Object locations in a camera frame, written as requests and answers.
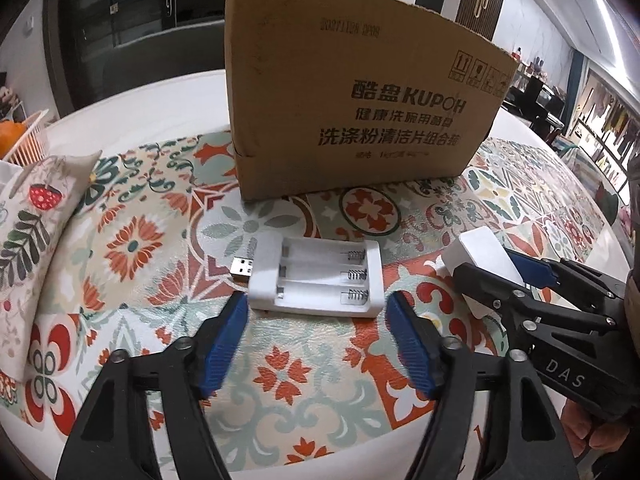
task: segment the hand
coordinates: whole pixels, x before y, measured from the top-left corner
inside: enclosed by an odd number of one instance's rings
[[[574,457],[580,456],[587,445],[585,439],[593,426],[591,415],[579,404],[567,399],[562,409],[560,422],[564,427]],[[626,423],[620,420],[605,422],[593,432],[589,438],[589,446],[605,453],[613,453],[620,449],[628,434],[629,426]]]

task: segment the usb connector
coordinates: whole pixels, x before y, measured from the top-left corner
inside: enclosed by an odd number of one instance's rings
[[[231,262],[229,272],[236,282],[249,283],[251,271],[254,269],[254,261],[251,258],[235,257]]]

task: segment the metal spring contact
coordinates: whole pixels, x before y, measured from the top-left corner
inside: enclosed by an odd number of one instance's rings
[[[357,288],[350,288],[346,294],[348,300],[367,301],[367,299],[369,299],[368,290],[358,290]]]
[[[348,280],[363,282],[367,279],[367,269],[350,269],[342,273]]]
[[[348,251],[347,253],[342,254],[346,254],[349,261],[358,260],[359,262],[361,262],[362,260],[364,260],[367,251]]]

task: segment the floral pattern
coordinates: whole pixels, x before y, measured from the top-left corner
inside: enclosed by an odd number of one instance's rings
[[[470,313],[442,248],[486,225],[509,248],[584,260],[604,222],[553,155],[491,139],[459,178],[253,203],[241,199],[229,132],[148,144],[104,159],[96,172],[44,284],[28,378],[0,388],[0,409],[38,430],[49,418],[62,440],[112,351],[161,351],[245,290],[229,267],[236,255],[252,256],[260,232],[378,241],[386,294],[402,290],[443,334],[504,355],[502,328]],[[150,396],[148,404],[157,431],[161,401]],[[476,404],[461,480],[473,477],[482,438],[486,400]],[[312,460],[434,407],[408,378],[383,316],[254,311],[222,389],[201,405],[230,471]],[[166,439],[156,451],[171,468]]]

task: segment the marble wall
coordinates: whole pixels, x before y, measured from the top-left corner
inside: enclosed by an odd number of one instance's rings
[[[504,0],[493,42],[507,52],[520,47],[524,63],[540,56],[546,83],[566,91],[574,51],[534,0]]]

